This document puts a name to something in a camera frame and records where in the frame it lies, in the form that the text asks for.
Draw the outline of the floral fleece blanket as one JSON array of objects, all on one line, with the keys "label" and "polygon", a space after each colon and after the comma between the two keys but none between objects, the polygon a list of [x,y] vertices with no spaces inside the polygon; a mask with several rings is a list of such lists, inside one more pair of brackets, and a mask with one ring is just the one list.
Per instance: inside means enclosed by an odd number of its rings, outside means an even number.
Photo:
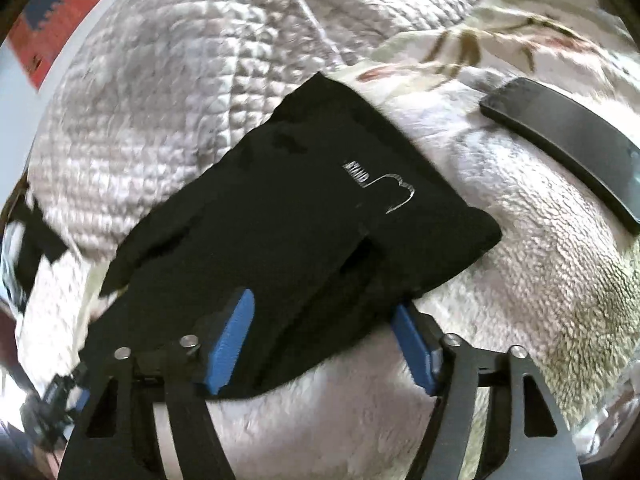
[{"label": "floral fleece blanket", "polygon": [[[461,22],[401,32],[325,72],[385,115],[502,237],[419,308],[472,344],[533,353],[571,430],[613,391],[639,349],[639,241],[558,162],[480,114],[508,80],[548,84],[639,133],[639,51],[601,0],[480,0]],[[70,245],[41,263],[17,355],[43,388],[79,361],[111,307],[98,288],[115,257]]]}]

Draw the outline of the quilted beige comforter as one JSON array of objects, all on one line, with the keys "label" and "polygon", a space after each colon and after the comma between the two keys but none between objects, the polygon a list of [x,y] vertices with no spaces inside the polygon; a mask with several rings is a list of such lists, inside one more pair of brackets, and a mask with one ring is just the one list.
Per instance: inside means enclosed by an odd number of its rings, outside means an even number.
[{"label": "quilted beige comforter", "polygon": [[480,0],[116,0],[52,94],[32,194],[74,252],[103,259],[319,72]]}]

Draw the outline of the black pants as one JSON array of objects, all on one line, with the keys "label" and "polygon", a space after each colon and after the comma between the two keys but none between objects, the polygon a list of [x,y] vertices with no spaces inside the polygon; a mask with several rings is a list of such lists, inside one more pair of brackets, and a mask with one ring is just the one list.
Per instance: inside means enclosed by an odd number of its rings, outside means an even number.
[{"label": "black pants", "polygon": [[111,307],[81,350],[149,351],[218,318],[232,292],[254,312],[223,399],[278,388],[389,321],[499,243],[408,139],[354,90],[316,75],[120,243]]}]

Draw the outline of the black smartphone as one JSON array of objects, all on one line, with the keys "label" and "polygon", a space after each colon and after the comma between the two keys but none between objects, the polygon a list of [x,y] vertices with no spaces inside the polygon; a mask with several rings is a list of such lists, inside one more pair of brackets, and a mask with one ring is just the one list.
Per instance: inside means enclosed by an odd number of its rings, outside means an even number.
[{"label": "black smartphone", "polygon": [[534,144],[639,234],[639,148],[587,107],[544,84],[515,78],[480,99],[482,114]]}]

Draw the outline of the dark clothes pile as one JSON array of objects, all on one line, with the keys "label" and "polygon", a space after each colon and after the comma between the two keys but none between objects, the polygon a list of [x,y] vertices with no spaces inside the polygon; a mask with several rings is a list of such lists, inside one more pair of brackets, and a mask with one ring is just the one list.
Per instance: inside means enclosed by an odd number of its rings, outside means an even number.
[{"label": "dark clothes pile", "polygon": [[14,318],[26,310],[41,259],[54,263],[66,250],[21,177],[1,211],[1,300]]}]

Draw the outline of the red patterned wall poster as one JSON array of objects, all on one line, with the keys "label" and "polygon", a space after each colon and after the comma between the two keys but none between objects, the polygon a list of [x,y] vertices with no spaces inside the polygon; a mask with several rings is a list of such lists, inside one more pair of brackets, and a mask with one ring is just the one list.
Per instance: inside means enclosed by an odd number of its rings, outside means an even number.
[{"label": "red patterned wall poster", "polygon": [[28,0],[9,30],[9,44],[35,89],[76,28],[100,0]]}]

